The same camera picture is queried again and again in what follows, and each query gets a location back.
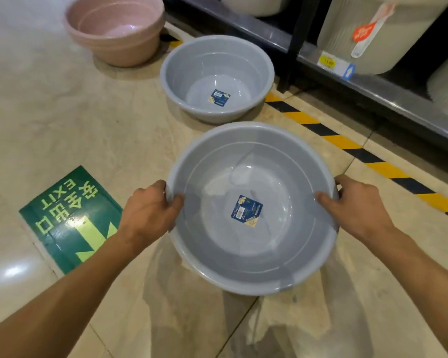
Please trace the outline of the person's right forearm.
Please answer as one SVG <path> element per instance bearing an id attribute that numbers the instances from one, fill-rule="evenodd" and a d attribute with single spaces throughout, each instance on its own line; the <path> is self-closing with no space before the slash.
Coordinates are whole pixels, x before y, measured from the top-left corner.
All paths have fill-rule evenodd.
<path id="1" fill-rule="evenodd" d="M 358 239 L 398 280 L 448 353 L 448 270 L 395 227 Z"/>

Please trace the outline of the black yellow hazard tape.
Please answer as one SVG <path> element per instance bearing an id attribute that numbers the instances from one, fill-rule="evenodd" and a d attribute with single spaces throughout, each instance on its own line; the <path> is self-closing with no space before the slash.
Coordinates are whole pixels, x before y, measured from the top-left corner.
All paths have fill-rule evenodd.
<path id="1" fill-rule="evenodd" d="M 227 60 L 231 55 L 226 52 L 231 49 L 225 46 L 226 41 L 219 41 L 217 37 L 217 35 L 199 37 L 185 43 L 178 40 L 170 41 L 169 45 L 173 47 L 173 51 L 166 57 L 165 61 L 168 61 L 168 65 L 171 65 L 172 57 L 184 53 L 182 57 L 178 57 L 177 70 L 190 71 L 191 67 L 187 66 L 188 63 L 197 60 L 201 56 L 221 54 L 222 47 L 224 47 L 224 59 Z M 372 153 L 372 151 L 367 150 L 365 145 L 360 145 L 354 140 L 337 133 L 322 124 L 320 120 L 293 107 L 288 103 L 289 100 L 269 93 L 265 97 L 264 102 L 265 105 L 268 105 L 295 123 L 300 124 L 388 180 L 395 182 L 434 209 L 448 216 L 448 196 L 443 194 L 442 190 L 434 191 L 431 189 L 431 187 L 436 187 L 436 182 L 430 182 L 429 179 L 423 180 L 423 178 L 415 178 L 400 166 L 395 166 L 390 162 L 384 161 Z"/>

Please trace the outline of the blue basin label sticker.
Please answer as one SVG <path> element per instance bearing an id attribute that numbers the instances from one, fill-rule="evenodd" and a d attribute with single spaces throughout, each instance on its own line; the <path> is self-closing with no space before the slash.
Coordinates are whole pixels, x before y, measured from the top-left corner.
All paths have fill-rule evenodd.
<path id="1" fill-rule="evenodd" d="M 231 218 L 249 227 L 255 228 L 262 209 L 262 203 L 244 195 L 240 195 L 232 211 Z"/>
<path id="2" fill-rule="evenodd" d="M 216 106 L 224 107 L 226 105 L 226 103 L 228 102 L 228 100 L 230 99 L 230 97 L 231 97 L 230 94 L 215 89 L 211 93 L 208 101 Z"/>

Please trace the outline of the green floor exit sign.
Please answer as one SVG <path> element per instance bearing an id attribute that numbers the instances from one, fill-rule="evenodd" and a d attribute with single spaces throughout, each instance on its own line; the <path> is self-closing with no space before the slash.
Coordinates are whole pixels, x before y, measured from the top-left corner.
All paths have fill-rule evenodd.
<path id="1" fill-rule="evenodd" d="M 116 234 L 123 208 L 78 166 L 19 210 L 63 274 Z"/>

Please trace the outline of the beige ribbed plastic bucket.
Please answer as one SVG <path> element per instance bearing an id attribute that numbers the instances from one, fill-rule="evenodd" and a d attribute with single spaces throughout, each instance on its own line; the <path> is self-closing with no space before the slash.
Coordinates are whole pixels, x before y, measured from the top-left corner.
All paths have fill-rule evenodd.
<path id="1" fill-rule="evenodd" d="M 317 47 L 377 75 L 391 70 L 448 7 L 448 0 L 332 0 Z"/>

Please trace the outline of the grey plastic basin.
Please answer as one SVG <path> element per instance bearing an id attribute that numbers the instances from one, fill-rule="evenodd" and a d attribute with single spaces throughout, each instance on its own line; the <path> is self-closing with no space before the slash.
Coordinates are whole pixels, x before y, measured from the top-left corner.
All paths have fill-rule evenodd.
<path id="1" fill-rule="evenodd" d="M 328 259 L 339 225 L 318 204 L 334 177 L 304 140 L 277 126 L 235 122 L 194 139 L 172 167 L 166 197 L 185 195 L 169 231 L 182 259 L 213 285 L 271 295 Z"/>
<path id="2" fill-rule="evenodd" d="M 171 65 L 165 58 L 160 71 L 167 97 L 196 119 L 214 125 L 238 120 L 263 103 L 275 77 L 269 55 L 256 44 L 235 36 L 217 36 L 231 49 L 226 52 L 231 55 L 227 60 L 222 47 L 221 54 L 201 56 L 188 63 L 190 71 L 178 71 L 178 57 L 184 55 L 181 53 L 171 58 Z M 208 101 L 215 89 L 231 95 L 224 107 Z"/>

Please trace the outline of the metal store shelf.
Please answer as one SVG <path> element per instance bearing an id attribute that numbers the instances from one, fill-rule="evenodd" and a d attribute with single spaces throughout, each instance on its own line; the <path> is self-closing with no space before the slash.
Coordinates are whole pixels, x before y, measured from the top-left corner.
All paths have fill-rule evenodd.
<path id="1" fill-rule="evenodd" d="M 448 150 L 448 115 L 414 90 L 396 84 L 396 74 L 371 76 L 353 62 L 322 51 L 307 42 L 311 11 L 321 0 L 291 1 L 297 11 L 284 11 L 267 23 L 254 16 L 230 10 L 219 0 L 163 0 L 170 19 L 188 24 L 202 34 L 226 34 L 252 41 L 266 51 L 283 78 L 278 91 L 291 84 L 304 86 L 309 78 L 368 107 L 421 139 Z"/>

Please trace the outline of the person's left hand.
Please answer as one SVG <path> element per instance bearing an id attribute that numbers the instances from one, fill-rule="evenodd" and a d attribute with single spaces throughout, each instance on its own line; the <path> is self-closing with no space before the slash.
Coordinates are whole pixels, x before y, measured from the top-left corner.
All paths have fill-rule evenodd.
<path id="1" fill-rule="evenodd" d="M 166 182 L 158 180 L 147 188 L 135 190 L 128 199 L 121 216 L 117 235 L 126 248 L 137 256 L 166 232 L 173 224 L 166 224 L 164 210 Z"/>

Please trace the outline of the yellow shelf price tag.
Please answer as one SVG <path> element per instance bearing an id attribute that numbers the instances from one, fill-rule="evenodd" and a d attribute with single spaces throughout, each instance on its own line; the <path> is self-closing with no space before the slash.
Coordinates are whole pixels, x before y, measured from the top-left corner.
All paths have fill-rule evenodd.
<path id="1" fill-rule="evenodd" d="M 351 79 L 356 71 L 356 65 L 325 51 L 322 51 L 319 56 L 317 66 L 347 81 Z"/>

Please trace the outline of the person's left forearm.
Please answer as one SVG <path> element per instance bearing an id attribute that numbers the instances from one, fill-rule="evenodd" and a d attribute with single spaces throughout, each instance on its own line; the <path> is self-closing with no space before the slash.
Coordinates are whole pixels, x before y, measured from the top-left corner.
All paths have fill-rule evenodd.
<path id="1" fill-rule="evenodd" d="M 0 323 L 0 358 L 67 358 L 110 286 L 156 238 L 117 233 Z"/>

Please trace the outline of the person's right hand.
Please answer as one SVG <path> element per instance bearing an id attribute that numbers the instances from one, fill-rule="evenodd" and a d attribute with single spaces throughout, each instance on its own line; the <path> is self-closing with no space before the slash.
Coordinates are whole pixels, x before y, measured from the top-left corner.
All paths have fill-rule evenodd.
<path id="1" fill-rule="evenodd" d="M 376 186 L 365 184 L 345 174 L 335 177 L 340 186 L 341 220 L 335 220 L 347 233 L 364 244 L 377 241 L 395 230 Z"/>

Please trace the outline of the orange white hang tag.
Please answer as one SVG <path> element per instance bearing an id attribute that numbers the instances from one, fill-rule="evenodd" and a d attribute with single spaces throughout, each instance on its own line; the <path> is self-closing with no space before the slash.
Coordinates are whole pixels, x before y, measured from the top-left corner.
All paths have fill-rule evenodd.
<path id="1" fill-rule="evenodd" d="M 351 52 L 353 59 L 358 59 L 364 54 L 385 21 L 394 14 L 395 7 L 395 3 L 383 3 L 368 24 L 362 25 L 354 31 L 352 40 L 356 45 Z"/>

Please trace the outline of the pink plastic basin stack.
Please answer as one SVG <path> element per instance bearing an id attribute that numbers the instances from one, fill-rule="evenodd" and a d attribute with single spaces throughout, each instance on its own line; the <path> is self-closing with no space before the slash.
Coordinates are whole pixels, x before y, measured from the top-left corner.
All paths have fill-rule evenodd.
<path id="1" fill-rule="evenodd" d="M 115 67 L 147 62 L 160 46 L 162 0 L 75 0 L 64 14 L 75 43 Z"/>

